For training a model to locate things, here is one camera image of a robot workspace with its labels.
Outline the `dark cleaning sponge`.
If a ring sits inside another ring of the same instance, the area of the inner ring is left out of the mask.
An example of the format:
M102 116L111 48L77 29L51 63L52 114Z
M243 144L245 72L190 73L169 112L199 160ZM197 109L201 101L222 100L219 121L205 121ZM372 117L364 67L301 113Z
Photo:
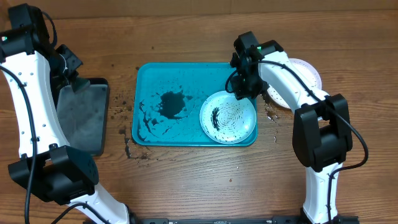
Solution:
M74 93L78 93L79 91L83 91L91 85L90 81L85 78L76 77L74 81L72 81L71 86Z

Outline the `pink speckled plate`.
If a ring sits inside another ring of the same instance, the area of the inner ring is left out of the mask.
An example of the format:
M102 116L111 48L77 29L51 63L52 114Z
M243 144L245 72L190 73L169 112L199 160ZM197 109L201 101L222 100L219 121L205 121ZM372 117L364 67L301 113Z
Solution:
M312 86L315 86L320 90L322 89L321 77L311 64L297 58L290 58L289 61L311 83ZM290 108L271 85L269 85L269 88L267 89L267 94L275 104L286 109Z

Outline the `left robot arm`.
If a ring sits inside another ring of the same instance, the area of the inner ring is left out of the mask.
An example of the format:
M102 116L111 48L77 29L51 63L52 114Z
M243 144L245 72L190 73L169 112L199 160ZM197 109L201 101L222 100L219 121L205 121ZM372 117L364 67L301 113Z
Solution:
M58 119L60 92L91 84L78 76L81 60L58 45L46 12L25 3L10 7L8 15L11 28L1 32L1 72L19 127L19 160L8 171L26 191L24 221L29 223L30 200L37 197L77 209L94 223L133 223L128 206L100 184L91 154L70 145Z

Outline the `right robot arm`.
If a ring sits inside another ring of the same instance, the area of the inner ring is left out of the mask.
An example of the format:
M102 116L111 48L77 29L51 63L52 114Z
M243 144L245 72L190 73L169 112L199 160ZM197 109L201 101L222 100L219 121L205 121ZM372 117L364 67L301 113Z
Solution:
M311 85L274 40L261 44L246 32L234 41L234 49L230 64L235 72L226 81L226 91L239 100L254 99L273 87L294 114L292 145L306 168L301 221L341 223L335 205L337 180L353 147L346 99Z

